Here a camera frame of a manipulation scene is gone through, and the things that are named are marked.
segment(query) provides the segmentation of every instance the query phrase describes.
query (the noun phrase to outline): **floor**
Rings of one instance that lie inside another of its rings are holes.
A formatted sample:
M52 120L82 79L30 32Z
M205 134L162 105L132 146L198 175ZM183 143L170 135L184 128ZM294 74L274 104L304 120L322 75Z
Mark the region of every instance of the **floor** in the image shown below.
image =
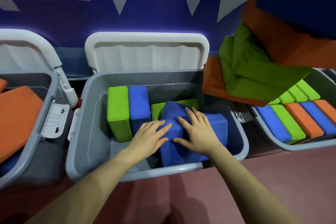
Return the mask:
M336 147L280 153L243 165L302 223L335 223ZM72 185L0 197L0 223L24 223ZM120 183L95 220L103 223L244 223L215 168Z

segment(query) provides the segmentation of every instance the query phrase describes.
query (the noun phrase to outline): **orange yoga block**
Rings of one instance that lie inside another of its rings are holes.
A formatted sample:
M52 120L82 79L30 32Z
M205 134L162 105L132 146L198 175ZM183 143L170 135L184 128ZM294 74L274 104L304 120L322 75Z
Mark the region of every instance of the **orange yoga block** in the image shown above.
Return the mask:
M0 78L0 93L6 88L7 81Z
M247 0L242 20L264 45L275 64L336 68L336 40L315 38L294 30Z
M229 95L225 90L221 60L215 56L209 56L203 70L203 92L218 98L225 98L248 105L264 107L267 101L241 98Z
M331 120L331 122L336 125L336 110L329 104L326 100L314 100L313 101L317 107Z
M26 144L42 105L27 86L0 94L0 163Z
M323 130L299 103L284 104L283 106L294 118L307 137L314 139L324 135Z

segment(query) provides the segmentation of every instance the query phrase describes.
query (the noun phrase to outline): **bin lid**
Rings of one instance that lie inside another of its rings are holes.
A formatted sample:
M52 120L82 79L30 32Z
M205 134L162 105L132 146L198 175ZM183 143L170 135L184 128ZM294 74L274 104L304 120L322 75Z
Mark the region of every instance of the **bin lid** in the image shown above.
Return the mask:
M78 98L61 66L53 46L40 35L24 29L0 29L0 70L53 71L72 108L77 105Z
M85 42L94 73L199 69L209 48L197 33L97 32Z

